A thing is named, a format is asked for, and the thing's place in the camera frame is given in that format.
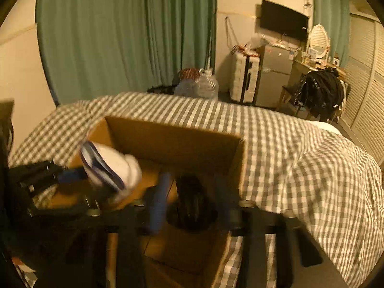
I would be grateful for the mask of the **oval white vanity mirror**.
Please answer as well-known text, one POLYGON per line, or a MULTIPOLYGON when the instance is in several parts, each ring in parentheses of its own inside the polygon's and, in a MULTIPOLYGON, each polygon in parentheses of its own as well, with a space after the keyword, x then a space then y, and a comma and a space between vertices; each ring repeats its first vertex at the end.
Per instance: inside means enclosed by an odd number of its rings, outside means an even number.
POLYGON ((315 50, 317 59, 326 59, 331 45, 327 31, 321 24, 313 26, 308 37, 308 47, 315 50))

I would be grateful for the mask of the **wooden dressing table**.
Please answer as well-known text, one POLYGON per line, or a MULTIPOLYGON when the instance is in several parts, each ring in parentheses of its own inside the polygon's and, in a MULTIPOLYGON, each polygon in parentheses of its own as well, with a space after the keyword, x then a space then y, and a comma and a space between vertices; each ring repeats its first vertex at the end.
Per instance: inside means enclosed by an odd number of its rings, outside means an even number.
POLYGON ((327 94, 347 96, 351 90, 351 85, 346 82, 346 73, 341 68, 332 64, 312 67, 298 60, 294 60, 288 83, 282 87, 291 94, 301 89, 310 93, 310 89, 317 88, 327 94))

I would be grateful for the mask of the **black clothes on chair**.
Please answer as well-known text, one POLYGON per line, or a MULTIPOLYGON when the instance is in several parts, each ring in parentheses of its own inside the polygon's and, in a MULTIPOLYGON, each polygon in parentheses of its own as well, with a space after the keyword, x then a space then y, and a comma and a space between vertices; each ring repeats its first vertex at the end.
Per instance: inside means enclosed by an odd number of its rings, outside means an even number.
POLYGON ((350 91, 351 86, 339 78, 336 68, 325 68, 301 76, 294 89, 293 103, 306 107, 320 122, 338 122, 350 91))

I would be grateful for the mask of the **open cardboard box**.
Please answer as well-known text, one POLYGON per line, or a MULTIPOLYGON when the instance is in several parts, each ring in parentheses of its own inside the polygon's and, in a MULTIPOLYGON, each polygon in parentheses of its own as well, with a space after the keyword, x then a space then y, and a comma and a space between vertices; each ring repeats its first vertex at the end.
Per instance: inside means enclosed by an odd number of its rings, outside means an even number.
POLYGON ((49 208, 85 216, 38 287, 213 287, 244 148, 234 135, 105 117, 59 175, 49 208))

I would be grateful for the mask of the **large clear water jug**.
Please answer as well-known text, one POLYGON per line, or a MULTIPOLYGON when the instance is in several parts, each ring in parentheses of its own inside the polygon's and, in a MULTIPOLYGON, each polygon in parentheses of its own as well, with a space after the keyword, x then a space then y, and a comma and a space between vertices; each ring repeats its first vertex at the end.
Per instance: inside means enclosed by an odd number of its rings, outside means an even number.
POLYGON ((187 68, 179 71, 174 95, 218 100, 219 84, 213 70, 187 68))

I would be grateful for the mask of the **grey white checkered bed cover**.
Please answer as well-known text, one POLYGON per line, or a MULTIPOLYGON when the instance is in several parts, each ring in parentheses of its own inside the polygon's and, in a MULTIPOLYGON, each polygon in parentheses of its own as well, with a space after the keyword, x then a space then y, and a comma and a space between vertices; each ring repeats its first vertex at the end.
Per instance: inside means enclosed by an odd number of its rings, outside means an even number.
POLYGON ((242 136, 246 200, 305 223, 350 287, 358 287, 383 254, 383 186, 375 159, 342 135, 263 108, 138 92, 59 107, 11 155, 11 166, 68 164, 106 115, 242 136))

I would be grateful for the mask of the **black object inside box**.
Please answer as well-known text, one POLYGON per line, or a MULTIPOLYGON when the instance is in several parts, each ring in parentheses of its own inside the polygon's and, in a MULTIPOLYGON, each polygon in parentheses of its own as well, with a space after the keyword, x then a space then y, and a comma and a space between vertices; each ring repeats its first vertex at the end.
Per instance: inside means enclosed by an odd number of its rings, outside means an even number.
POLYGON ((197 176, 186 174, 177 177, 176 192, 177 199, 167 208, 168 224, 188 233, 198 233, 216 223, 216 206, 197 176))

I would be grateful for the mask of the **small grey refrigerator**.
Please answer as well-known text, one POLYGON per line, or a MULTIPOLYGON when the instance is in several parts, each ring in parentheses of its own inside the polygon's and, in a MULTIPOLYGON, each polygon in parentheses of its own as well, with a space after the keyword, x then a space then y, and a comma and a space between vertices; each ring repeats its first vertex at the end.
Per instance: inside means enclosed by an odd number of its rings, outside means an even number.
POLYGON ((260 67, 256 83, 255 105, 275 108, 282 87, 288 84, 294 53, 288 49, 265 45, 260 48, 260 67))

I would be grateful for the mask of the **large green curtain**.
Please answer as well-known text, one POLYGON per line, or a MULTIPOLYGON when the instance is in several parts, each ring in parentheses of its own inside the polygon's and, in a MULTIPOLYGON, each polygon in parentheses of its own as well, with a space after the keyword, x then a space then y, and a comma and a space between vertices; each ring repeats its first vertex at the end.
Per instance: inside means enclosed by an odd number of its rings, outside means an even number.
POLYGON ((217 0, 36 0, 38 44, 59 105, 170 85, 214 61, 217 0))

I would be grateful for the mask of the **white hard-shell suitcase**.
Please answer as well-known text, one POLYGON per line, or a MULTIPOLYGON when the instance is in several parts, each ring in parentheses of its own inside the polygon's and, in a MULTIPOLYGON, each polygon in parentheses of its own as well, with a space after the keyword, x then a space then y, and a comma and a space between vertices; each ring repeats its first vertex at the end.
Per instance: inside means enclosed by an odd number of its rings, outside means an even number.
POLYGON ((230 98, 238 103, 253 103, 258 79, 259 56, 232 54, 230 98))

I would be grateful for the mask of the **white louvered wardrobe doors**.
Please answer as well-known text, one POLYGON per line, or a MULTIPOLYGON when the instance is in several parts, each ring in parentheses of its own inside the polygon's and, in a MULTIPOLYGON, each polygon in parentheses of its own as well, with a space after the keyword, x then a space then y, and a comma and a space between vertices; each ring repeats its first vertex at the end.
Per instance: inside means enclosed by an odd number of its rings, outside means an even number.
POLYGON ((383 163, 383 26, 351 15, 346 80, 351 91, 341 126, 348 136, 383 163))

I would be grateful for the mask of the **white blue-striped sock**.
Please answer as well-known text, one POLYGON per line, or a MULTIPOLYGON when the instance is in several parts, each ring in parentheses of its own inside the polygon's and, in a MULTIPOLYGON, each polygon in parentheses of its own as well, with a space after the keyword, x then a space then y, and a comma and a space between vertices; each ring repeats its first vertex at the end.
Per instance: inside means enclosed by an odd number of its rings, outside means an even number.
POLYGON ((116 149, 87 141, 79 153, 83 168, 93 186, 107 190, 107 203, 116 205, 127 198, 142 179, 137 159, 116 149))

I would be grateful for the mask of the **black wall television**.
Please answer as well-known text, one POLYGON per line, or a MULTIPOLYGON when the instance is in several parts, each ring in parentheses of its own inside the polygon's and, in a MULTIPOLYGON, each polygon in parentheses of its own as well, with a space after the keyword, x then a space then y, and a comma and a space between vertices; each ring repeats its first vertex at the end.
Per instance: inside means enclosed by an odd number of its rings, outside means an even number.
POLYGON ((262 0, 260 27, 306 42, 308 33, 308 16, 291 8, 262 0))

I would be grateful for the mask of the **green curtain by wardrobe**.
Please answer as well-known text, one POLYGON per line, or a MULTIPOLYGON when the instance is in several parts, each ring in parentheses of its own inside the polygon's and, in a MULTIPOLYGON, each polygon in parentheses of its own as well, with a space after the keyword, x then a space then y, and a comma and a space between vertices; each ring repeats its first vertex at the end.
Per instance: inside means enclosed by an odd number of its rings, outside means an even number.
POLYGON ((340 66, 349 57, 350 14, 349 0, 313 0, 313 24, 324 26, 331 39, 329 55, 338 55, 340 66))

